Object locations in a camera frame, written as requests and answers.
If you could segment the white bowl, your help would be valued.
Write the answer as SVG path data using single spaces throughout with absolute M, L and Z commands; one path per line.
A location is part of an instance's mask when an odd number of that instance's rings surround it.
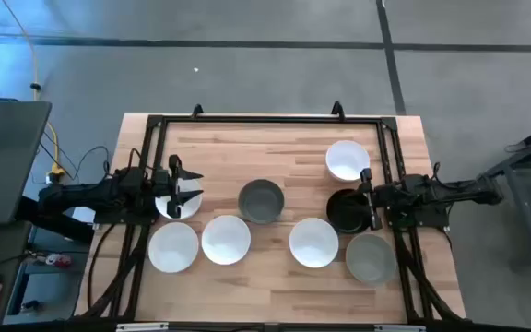
M 193 264 L 198 249 L 195 231 L 187 224 L 171 222 L 154 232 L 148 243 L 148 256 L 160 272 L 179 273 Z
M 351 140 L 340 140 L 328 148 L 325 165 L 338 181 L 353 182 L 358 181 L 360 173 L 370 167 L 371 158 L 361 144 Z
M 303 219 L 289 234 L 290 252 L 305 267 L 328 266 L 335 259 L 338 247 L 336 231 L 323 219 Z
M 246 223 L 232 215 L 211 220 L 202 232 L 201 246 L 206 257 L 215 264 L 228 266 L 242 260 L 251 245 Z
M 198 180 L 179 180 L 178 185 L 180 186 L 180 189 L 182 191 L 201 190 L 201 184 Z M 202 195 L 195 196 L 194 198 L 183 204 L 181 206 L 181 215 L 179 219 L 191 218 L 199 210 L 202 203 L 202 198 Z M 155 198 L 156 209 L 158 210 L 160 215 L 167 219 L 173 219 L 173 217 L 167 213 L 167 204 L 170 202 L 170 200 L 171 199 L 168 196 L 161 196 Z

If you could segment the silver frame bracket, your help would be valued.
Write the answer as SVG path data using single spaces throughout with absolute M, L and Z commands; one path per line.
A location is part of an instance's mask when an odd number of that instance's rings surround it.
M 169 330 L 168 322 L 118 324 L 115 332 L 163 332 Z
M 375 325 L 374 332 L 427 332 L 425 326 L 412 325 Z

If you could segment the black aluminium table frame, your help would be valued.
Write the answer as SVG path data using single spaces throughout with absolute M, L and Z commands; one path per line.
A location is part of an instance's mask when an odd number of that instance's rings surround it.
M 289 249 L 292 227 L 323 218 L 329 196 L 342 186 L 325 167 L 325 152 L 338 140 L 360 143 L 371 156 L 372 180 L 399 173 L 428 173 L 431 160 L 417 116 L 201 114 L 171 119 L 167 154 L 200 174 L 204 192 L 189 225 L 202 231 L 214 218 L 237 213 L 237 196 L 255 178 L 284 192 L 279 221 L 252 225 L 248 254 L 220 266 L 199 254 L 182 272 L 166 274 L 145 261 L 139 269 L 138 320 L 267 323 L 403 323 L 406 302 L 421 312 L 417 286 L 403 292 L 399 278 L 373 287 L 355 280 L 343 254 L 327 267 L 298 263 Z

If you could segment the black bowl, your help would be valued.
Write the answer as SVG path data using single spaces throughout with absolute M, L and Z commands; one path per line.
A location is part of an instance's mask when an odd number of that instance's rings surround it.
M 366 231 L 371 226 L 371 220 L 357 220 L 350 214 L 355 207 L 370 207 L 368 197 L 347 197 L 354 189 L 341 189 L 333 193 L 326 204 L 326 215 L 329 223 L 338 231 L 345 234 Z

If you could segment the dark grey bowl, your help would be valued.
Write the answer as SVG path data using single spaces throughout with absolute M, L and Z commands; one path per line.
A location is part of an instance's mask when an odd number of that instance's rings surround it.
M 252 223 L 269 224 L 281 215 L 285 197 L 281 188 L 267 179 L 256 179 L 246 184 L 239 193 L 241 214 Z

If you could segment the red and white object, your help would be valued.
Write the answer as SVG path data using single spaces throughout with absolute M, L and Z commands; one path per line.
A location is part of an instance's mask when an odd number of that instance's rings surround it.
M 50 267 L 68 268 L 72 265 L 70 255 L 53 253 L 46 256 L 44 263 Z

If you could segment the light grey bowl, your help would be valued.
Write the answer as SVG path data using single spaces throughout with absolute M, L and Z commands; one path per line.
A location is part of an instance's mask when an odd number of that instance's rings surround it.
M 373 234 L 359 234 L 348 244 L 346 264 L 358 281 L 373 286 L 390 281 L 396 273 L 397 262 L 392 246 Z

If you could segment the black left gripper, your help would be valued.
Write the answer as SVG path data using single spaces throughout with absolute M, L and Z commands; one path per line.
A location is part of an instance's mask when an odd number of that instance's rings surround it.
M 167 196 L 170 201 L 167 203 L 166 213 L 172 218 L 181 216 L 180 205 L 186 204 L 196 196 L 200 196 L 202 190 L 180 191 L 179 192 L 179 168 L 182 162 L 177 155 L 170 155 L 168 159 L 168 170 L 156 170 L 152 177 L 151 191 L 154 196 Z M 189 172 L 180 169 L 182 180 L 195 180 L 203 178 L 203 175 L 196 172 Z

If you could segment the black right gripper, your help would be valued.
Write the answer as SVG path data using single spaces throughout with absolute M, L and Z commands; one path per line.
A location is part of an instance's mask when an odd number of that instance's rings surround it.
M 374 189 L 372 184 L 372 170 L 370 168 L 362 169 L 360 179 L 360 186 L 348 193 L 347 197 L 366 195 L 370 207 L 352 207 L 350 214 L 357 220 L 371 220 L 370 229 L 372 231 L 381 230 L 384 227 L 381 214 L 386 211 L 386 205 L 380 200 L 378 193 Z

